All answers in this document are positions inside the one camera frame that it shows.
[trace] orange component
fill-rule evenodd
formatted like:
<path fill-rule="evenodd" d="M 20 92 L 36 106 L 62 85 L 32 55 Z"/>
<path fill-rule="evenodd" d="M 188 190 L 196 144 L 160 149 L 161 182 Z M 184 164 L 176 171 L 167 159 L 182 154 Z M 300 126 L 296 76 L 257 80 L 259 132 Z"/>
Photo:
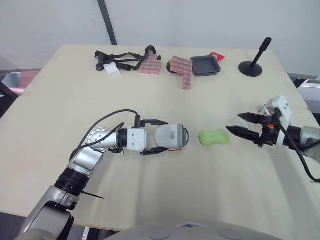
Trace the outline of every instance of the orange component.
<path fill-rule="evenodd" d="M 269 129 L 275 129 L 275 125 L 273 125 L 273 124 L 268 124 L 267 127 L 268 127 Z"/>

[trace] black stand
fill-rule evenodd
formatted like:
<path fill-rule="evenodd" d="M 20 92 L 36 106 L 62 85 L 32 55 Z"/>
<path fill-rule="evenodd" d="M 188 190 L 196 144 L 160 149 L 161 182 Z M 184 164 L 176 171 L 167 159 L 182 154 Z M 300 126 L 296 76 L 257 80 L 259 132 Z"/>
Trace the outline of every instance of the black stand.
<path fill-rule="evenodd" d="M 272 38 L 267 37 L 261 47 L 259 48 L 258 54 L 255 56 L 253 62 L 251 61 L 244 61 L 239 65 L 239 71 L 249 77 L 258 77 L 262 74 L 262 67 L 257 64 L 257 61 L 261 57 L 262 53 L 267 50 L 269 44 L 271 43 Z"/>

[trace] white wall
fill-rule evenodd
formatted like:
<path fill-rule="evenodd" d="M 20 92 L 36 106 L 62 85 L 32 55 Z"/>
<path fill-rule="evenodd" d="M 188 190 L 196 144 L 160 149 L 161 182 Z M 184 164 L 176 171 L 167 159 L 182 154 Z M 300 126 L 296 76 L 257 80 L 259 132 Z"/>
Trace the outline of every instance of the white wall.
<path fill-rule="evenodd" d="M 106 0 L 119 45 L 270 48 L 289 73 L 320 74 L 319 0 Z"/>
<path fill-rule="evenodd" d="M 106 0 L 119 45 L 270 48 L 320 74 L 319 0 Z M 110 45 L 97 0 L 0 0 L 0 71 L 42 68 L 63 44 Z"/>
<path fill-rule="evenodd" d="M 96 0 L 0 0 L 0 71 L 42 68 L 63 44 L 111 44 Z"/>

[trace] black strap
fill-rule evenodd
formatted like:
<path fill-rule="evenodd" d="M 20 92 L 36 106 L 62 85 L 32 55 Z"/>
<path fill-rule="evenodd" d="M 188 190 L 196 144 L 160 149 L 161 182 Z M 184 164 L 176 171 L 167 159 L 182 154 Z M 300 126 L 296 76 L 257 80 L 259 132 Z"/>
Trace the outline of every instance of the black strap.
<path fill-rule="evenodd" d="M 107 55 L 101 51 L 96 51 L 94 57 L 98 58 L 99 63 L 95 66 L 95 69 L 97 71 L 102 71 L 104 69 L 104 64 L 110 64 L 110 63 L 115 62 L 115 65 L 118 69 L 123 69 L 126 71 L 131 71 L 131 69 L 137 70 L 140 68 L 143 61 L 147 58 L 149 51 L 152 51 L 153 54 L 157 53 L 155 47 L 152 45 L 149 45 L 145 48 L 145 52 L 144 52 L 143 56 L 141 56 L 140 54 L 137 54 L 137 53 L 132 53 L 132 52 L 126 52 L 126 53 L 123 53 L 120 55 L 114 55 L 114 54 Z M 132 66 L 129 64 L 121 63 L 121 62 L 128 62 L 126 60 L 116 60 L 118 58 L 122 58 L 127 55 L 130 55 L 135 58 L 135 59 L 132 59 L 132 61 L 139 61 L 138 64 L 136 66 Z"/>

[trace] green sponge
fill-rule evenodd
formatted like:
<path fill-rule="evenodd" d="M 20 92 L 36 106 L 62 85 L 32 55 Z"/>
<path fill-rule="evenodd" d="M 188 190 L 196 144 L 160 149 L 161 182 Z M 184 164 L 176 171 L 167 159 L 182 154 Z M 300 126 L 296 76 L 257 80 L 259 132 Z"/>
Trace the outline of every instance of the green sponge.
<path fill-rule="evenodd" d="M 199 140 L 203 146 L 211 144 L 228 144 L 229 137 L 225 130 L 218 131 L 201 131 L 199 132 Z"/>

